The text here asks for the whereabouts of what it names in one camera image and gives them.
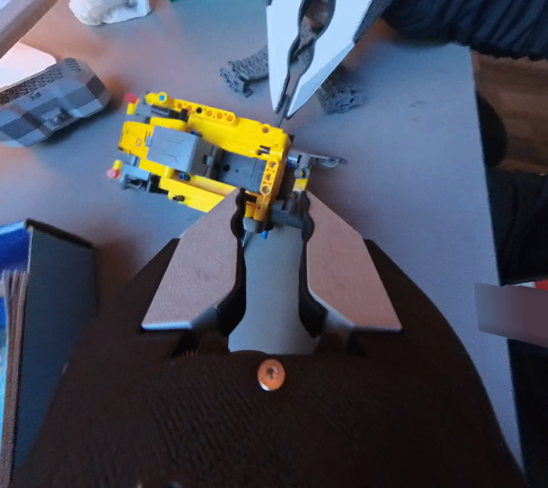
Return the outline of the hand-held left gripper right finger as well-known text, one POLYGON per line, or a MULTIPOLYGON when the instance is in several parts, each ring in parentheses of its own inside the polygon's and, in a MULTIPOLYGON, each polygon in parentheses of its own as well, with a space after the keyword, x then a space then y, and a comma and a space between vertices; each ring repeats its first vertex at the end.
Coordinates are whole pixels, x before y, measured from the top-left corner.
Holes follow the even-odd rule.
POLYGON ((361 234, 312 193, 301 199, 299 318, 308 334, 401 332, 361 234))

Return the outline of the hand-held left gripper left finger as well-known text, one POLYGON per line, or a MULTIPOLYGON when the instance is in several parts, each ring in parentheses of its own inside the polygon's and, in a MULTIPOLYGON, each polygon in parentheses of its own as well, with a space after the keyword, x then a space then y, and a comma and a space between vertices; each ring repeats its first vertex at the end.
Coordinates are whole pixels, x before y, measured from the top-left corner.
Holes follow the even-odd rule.
POLYGON ((244 212, 245 192, 237 188, 181 234, 144 330, 234 331, 245 313, 244 212))

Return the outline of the black yellow toy brick vehicle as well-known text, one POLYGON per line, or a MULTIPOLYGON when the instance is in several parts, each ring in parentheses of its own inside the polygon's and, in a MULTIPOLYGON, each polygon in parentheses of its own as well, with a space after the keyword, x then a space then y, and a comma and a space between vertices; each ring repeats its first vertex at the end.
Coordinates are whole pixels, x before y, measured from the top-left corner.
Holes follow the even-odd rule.
POLYGON ((123 189, 163 194, 200 212, 243 189, 244 231, 262 238, 276 223, 272 210, 295 211, 313 166, 347 163, 294 149, 293 136, 280 127, 165 92, 124 100, 118 150, 127 158, 116 160, 106 176, 123 189))

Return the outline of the grey desk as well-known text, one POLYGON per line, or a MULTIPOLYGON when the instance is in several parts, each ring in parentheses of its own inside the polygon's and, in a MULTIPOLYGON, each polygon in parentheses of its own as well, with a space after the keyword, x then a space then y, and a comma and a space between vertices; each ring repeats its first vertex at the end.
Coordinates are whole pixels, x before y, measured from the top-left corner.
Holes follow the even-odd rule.
MULTIPOLYGON (((152 14, 82 25, 56 5, 23 42, 88 63, 116 101, 165 91, 271 123, 267 86, 244 99, 225 85, 227 60, 266 42, 265 0, 151 0, 152 14)), ((478 329, 475 284, 498 283, 470 53, 399 38, 380 22, 358 63, 366 105, 326 116, 316 100, 288 122, 299 150, 340 156, 310 189, 373 240, 439 308, 482 377, 523 467, 506 340, 478 329)), ((92 242, 101 300, 125 285, 200 216, 158 194, 106 178, 123 116, 114 109, 31 148, 1 147, 1 225, 32 218, 92 242)))

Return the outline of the short grey toy track piece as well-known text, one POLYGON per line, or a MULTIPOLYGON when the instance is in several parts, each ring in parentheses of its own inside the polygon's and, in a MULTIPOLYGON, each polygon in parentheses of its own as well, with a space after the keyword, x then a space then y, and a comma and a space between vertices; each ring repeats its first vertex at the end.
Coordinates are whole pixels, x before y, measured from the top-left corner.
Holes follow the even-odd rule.
POLYGON ((242 59, 229 60, 220 68, 220 77, 236 94, 248 98, 253 86, 268 79, 269 57, 265 45, 256 53, 242 59))

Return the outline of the long grey toy track strip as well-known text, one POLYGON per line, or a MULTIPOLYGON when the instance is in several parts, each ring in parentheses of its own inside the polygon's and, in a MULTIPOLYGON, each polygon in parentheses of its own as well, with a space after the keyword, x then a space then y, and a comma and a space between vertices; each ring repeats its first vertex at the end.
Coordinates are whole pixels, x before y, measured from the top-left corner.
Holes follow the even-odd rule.
POLYGON ((340 115, 366 103, 360 82, 344 67, 337 67, 315 93, 326 115, 340 115))

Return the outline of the dark blue product box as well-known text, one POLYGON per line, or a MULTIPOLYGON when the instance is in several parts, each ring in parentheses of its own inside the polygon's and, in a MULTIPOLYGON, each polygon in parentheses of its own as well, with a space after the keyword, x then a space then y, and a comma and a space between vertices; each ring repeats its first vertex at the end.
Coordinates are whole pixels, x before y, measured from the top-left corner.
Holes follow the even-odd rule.
POLYGON ((96 304, 92 244, 25 219, 1 226, 1 274, 28 272, 15 406, 1 411, 1 487, 26 461, 96 304))

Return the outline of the dark grey brick block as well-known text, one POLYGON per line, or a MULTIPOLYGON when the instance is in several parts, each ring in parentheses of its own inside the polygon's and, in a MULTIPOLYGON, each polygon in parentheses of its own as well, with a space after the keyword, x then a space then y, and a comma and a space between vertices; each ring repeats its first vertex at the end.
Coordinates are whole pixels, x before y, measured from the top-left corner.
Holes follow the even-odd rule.
POLYGON ((66 58, 1 90, 1 144, 28 147, 99 113, 112 94, 84 61, 66 58))

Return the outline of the white rounded flat plate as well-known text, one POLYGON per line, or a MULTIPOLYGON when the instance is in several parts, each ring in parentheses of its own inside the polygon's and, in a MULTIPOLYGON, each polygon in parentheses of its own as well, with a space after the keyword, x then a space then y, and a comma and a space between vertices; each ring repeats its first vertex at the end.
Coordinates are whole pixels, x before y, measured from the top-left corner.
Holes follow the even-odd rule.
POLYGON ((31 78, 56 62, 52 55, 17 42, 1 57, 1 90, 31 78))

